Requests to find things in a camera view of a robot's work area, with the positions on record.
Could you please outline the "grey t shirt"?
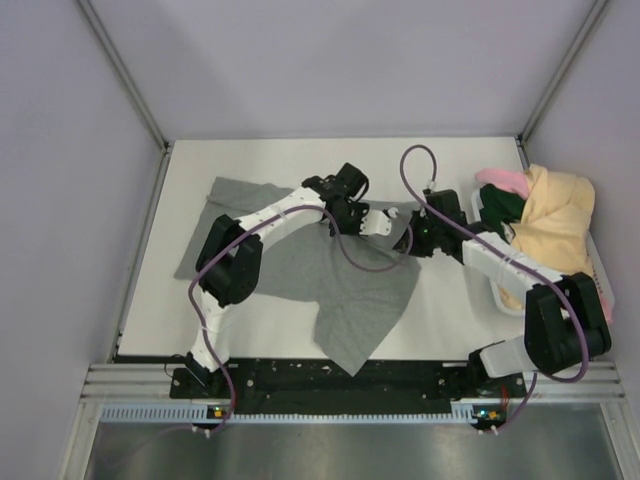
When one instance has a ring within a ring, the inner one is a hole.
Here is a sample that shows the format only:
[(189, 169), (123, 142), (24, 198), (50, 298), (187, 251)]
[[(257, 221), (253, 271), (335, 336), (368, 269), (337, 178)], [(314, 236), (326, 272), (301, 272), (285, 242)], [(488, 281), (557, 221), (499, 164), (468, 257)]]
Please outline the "grey t shirt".
[(324, 354), (355, 375), (405, 313), (420, 266), (391, 248), (411, 213), (387, 238), (330, 237), (327, 227), (308, 225), (264, 253), (257, 294), (315, 302), (314, 341)]

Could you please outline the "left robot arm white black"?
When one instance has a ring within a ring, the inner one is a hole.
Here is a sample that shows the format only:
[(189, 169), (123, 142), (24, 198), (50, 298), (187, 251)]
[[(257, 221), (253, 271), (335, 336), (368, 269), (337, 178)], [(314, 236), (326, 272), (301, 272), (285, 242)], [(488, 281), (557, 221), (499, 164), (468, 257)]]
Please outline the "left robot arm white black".
[(196, 260), (196, 275), (187, 295), (199, 331), (186, 355), (185, 366), (192, 384), (205, 396), (216, 396), (226, 387), (225, 360), (214, 350), (224, 319), (232, 307), (251, 296), (258, 284), (263, 254), (291, 233), (318, 223), (330, 222), (332, 235), (360, 235), (370, 213), (362, 197), (369, 179), (346, 163), (325, 178), (312, 176), (287, 195), (262, 209), (233, 218), (215, 219)]

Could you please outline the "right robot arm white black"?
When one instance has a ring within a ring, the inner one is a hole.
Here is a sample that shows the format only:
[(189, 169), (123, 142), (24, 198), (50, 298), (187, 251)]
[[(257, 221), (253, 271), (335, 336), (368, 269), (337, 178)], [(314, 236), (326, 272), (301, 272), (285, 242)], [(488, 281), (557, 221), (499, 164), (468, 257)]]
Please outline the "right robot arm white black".
[(396, 250), (426, 258), (441, 252), (482, 273), (524, 307), (524, 332), (471, 352), (467, 384), (487, 396), (504, 377), (538, 372), (562, 381), (561, 371), (610, 351), (611, 335), (595, 281), (587, 274), (544, 267), (481, 222), (469, 222), (451, 189), (426, 189), (421, 209)]

